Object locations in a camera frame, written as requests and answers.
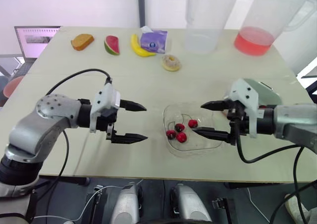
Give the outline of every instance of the red liquid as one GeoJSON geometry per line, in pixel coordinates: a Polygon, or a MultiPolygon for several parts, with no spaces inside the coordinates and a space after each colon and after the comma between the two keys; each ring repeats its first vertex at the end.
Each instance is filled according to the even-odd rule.
{"type": "Polygon", "coordinates": [[[234,41],[234,46],[247,55],[262,56],[273,42],[274,37],[267,31],[258,27],[243,27],[234,41]]]}

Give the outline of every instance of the laptop screen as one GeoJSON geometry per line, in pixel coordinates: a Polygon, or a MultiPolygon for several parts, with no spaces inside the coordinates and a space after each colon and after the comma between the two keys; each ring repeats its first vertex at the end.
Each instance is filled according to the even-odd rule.
{"type": "Polygon", "coordinates": [[[37,59],[50,42],[59,26],[14,27],[24,59],[37,59]]]}

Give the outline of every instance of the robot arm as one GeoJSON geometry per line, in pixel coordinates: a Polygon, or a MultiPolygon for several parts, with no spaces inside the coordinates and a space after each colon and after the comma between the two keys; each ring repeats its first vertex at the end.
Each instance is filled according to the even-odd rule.
{"type": "Polygon", "coordinates": [[[121,100],[111,83],[89,100],[70,99],[60,94],[41,98],[34,110],[20,120],[9,135],[9,144],[0,162],[0,197],[19,197],[32,190],[38,173],[58,136],[66,128],[89,127],[107,132],[112,143],[130,144],[147,139],[139,134],[116,135],[114,123],[120,107],[146,111],[140,104],[121,100]]]}
{"type": "Polygon", "coordinates": [[[273,134],[277,139],[305,146],[317,154],[317,105],[267,106],[258,109],[257,92],[243,79],[236,81],[224,101],[211,101],[201,106],[212,111],[228,110],[231,131],[216,131],[211,127],[193,130],[208,139],[236,144],[234,123],[239,121],[240,134],[273,134]]]}

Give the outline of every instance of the table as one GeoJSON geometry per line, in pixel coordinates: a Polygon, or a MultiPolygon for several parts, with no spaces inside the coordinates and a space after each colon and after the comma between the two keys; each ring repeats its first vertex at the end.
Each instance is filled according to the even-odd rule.
{"type": "MultiPolygon", "coordinates": [[[[311,103],[304,88],[296,80],[272,47],[262,57],[247,56],[235,50],[232,42],[235,30],[226,30],[217,50],[210,55],[194,55],[183,50],[184,30],[168,30],[172,38],[169,53],[183,64],[178,72],[168,72],[161,66],[162,55],[138,57],[129,46],[130,35],[138,29],[63,27],[51,40],[2,111],[0,141],[4,146],[11,128],[36,101],[64,77],[86,68],[106,70],[123,99],[144,105],[147,112],[119,110],[115,128],[119,134],[139,133],[145,141],[124,145],[111,144],[101,132],[89,133],[85,128],[68,129],[70,157],[64,175],[98,177],[170,178],[230,182],[292,182],[292,166],[297,149],[287,150],[255,164],[240,161],[236,147],[229,144],[199,156],[176,157],[166,147],[162,127],[163,109],[175,102],[195,102],[198,105],[222,99],[230,84],[240,77],[250,77],[272,87],[284,104],[311,103]],[[95,37],[85,50],[75,51],[70,40],[80,33],[95,37]],[[106,35],[119,38],[120,56],[104,50],[106,35]]],[[[93,99],[103,86],[102,74],[80,75],[61,85],[56,92],[71,98],[93,99]]],[[[219,123],[224,127],[228,121],[219,123]]],[[[252,158],[290,142],[273,136],[257,139],[242,137],[245,156],[252,158]]],[[[40,174],[56,175],[65,154],[64,137],[60,136],[40,174]]],[[[316,155],[304,150],[298,164],[298,180],[315,180],[316,155]]]]}

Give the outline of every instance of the white shoe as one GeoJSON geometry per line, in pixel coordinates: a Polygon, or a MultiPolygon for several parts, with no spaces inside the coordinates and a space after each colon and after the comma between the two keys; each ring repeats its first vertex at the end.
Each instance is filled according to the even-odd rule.
{"type": "MultiPolygon", "coordinates": [[[[301,204],[301,205],[302,205],[304,216],[306,216],[305,214],[308,213],[308,210],[304,207],[303,204],[301,204]]],[[[296,196],[293,196],[292,198],[290,198],[285,203],[285,207],[286,207],[286,210],[291,215],[292,219],[294,220],[294,222],[296,224],[303,224],[303,220],[302,220],[302,217],[301,217],[301,213],[299,212],[298,203],[297,203],[297,197],[296,196]]]]}

